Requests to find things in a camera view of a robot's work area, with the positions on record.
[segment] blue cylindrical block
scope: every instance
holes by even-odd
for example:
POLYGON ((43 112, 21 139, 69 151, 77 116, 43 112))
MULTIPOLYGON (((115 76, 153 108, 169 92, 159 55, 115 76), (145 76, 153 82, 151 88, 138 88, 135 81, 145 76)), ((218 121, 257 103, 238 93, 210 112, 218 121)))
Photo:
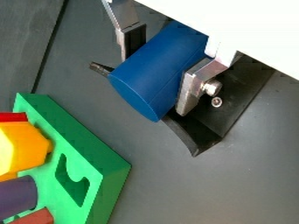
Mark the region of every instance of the blue cylindrical block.
POLYGON ((173 21, 110 74, 114 88, 151 121, 158 122, 173 108, 183 72, 206 57, 207 40, 173 21))

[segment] yellow block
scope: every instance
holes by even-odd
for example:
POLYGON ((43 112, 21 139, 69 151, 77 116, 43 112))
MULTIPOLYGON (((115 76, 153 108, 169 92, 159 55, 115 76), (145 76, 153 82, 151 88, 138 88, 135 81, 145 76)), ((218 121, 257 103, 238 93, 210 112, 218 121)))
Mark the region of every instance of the yellow block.
POLYGON ((51 151, 51 141, 29 122, 0 122, 0 178, 43 165, 51 151))

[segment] red block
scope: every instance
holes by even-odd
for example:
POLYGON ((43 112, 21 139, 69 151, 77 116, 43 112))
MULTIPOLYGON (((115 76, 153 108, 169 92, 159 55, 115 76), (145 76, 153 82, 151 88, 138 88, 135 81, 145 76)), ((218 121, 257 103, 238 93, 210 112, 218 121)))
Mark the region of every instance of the red block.
POLYGON ((10 222, 11 224, 54 224, 54 218, 47 207, 34 213, 30 213, 23 218, 10 222))
POLYGON ((0 113, 0 123, 29 122, 26 113, 0 113))

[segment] green shape sorter board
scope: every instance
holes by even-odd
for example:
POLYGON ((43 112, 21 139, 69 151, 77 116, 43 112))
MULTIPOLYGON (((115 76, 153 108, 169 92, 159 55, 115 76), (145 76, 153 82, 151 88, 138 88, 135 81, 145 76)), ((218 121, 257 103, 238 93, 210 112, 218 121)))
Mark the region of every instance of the green shape sorter board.
POLYGON ((49 207, 55 224, 102 224, 118 202, 130 163, 109 148, 47 95, 18 94, 14 112, 26 112, 31 124, 51 139, 54 152, 31 175, 39 190, 38 207, 49 207))

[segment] purple block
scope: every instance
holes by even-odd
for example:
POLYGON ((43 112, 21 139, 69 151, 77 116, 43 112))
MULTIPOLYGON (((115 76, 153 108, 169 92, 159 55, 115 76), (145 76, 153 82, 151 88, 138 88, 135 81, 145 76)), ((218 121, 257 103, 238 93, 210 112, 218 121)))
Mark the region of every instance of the purple block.
POLYGON ((0 182, 0 223, 5 219, 34 209, 38 204, 38 188, 31 176, 0 182))

